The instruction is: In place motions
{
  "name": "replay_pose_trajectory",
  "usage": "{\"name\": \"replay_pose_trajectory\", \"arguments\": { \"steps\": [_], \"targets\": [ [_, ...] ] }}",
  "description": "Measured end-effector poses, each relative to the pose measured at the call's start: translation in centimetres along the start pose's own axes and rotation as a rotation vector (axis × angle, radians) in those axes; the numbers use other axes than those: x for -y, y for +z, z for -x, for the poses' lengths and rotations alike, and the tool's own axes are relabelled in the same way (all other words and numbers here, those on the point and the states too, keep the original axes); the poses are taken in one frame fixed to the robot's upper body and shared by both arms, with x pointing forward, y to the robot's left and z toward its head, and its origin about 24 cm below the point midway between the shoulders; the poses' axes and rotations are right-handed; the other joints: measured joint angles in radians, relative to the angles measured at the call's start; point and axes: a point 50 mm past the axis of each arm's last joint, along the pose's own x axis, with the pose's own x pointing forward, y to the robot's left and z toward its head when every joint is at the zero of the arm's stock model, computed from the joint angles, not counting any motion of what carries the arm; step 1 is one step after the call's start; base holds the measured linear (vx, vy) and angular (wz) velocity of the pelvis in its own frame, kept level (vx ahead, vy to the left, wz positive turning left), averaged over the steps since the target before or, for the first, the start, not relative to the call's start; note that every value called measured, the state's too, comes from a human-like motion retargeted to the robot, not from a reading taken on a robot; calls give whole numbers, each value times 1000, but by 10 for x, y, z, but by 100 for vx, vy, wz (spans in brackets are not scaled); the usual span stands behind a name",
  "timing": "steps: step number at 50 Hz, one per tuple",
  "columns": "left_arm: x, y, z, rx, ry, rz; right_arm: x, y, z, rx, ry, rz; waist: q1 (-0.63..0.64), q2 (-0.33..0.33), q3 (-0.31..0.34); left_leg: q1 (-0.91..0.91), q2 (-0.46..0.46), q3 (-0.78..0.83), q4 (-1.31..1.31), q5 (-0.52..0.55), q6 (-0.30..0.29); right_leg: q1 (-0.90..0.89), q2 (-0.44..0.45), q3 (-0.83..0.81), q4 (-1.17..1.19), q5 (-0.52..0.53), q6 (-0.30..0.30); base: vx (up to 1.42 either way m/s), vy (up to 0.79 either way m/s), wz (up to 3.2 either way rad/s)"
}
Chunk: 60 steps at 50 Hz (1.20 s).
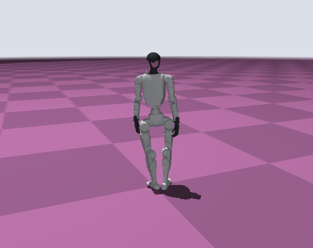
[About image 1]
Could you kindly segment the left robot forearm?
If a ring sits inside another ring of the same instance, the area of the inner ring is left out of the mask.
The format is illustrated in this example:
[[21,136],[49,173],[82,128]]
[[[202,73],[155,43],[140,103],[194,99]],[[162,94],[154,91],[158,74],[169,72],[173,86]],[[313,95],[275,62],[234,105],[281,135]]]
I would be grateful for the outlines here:
[[135,98],[134,98],[134,108],[133,108],[133,117],[136,115],[137,116],[137,119],[139,119],[139,114],[140,114],[140,106],[141,106],[141,103],[139,102],[136,102],[135,101]]

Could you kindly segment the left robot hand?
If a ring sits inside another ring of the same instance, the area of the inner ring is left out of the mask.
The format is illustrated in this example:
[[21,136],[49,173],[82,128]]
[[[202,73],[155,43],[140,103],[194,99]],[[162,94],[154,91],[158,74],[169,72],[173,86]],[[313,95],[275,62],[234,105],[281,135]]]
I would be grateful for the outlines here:
[[139,119],[137,119],[137,116],[135,115],[134,117],[134,122],[135,122],[135,128],[136,128],[136,132],[138,133],[138,134],[140,134],[140,129],[139,129]]

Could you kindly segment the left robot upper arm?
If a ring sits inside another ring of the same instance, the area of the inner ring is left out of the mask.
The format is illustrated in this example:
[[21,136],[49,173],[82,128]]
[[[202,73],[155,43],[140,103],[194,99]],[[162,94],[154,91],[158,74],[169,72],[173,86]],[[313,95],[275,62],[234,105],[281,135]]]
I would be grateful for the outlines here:
[[137,76],[135,78],[135,101],[136,102],[141,102],[142,101],[142,95],[141,95],[141,91],[142,91],[142,76]]

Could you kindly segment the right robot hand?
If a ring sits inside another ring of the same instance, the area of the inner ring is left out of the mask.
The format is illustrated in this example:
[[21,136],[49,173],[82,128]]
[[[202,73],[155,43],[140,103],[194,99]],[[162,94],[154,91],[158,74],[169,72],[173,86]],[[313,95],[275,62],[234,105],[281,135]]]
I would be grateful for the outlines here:
[[172,135],[172,137],[176,137],[177,135],[178,135],[178,130],[179,130],[179,117],[176,117],[175,118],[175,121],[174,121],[174,123],[175,123],[175,127],[174,127],[174,129],[172,130],[172,132],[174,132],[174,134]]

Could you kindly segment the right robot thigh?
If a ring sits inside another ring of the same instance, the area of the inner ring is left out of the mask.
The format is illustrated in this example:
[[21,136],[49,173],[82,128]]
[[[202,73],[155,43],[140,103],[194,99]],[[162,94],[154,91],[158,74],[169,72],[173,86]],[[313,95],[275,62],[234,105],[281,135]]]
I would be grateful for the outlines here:
[[172,150],[172,144],[173,144],[173,137],[172,135],[174,132],[172,130],[174,129],[174,121],[171,117],[163,117],[163,128],[164,128],[164,137],[165,137],[165,147],[162,149],[162,156],[167,158],[168,157],[168,150]]

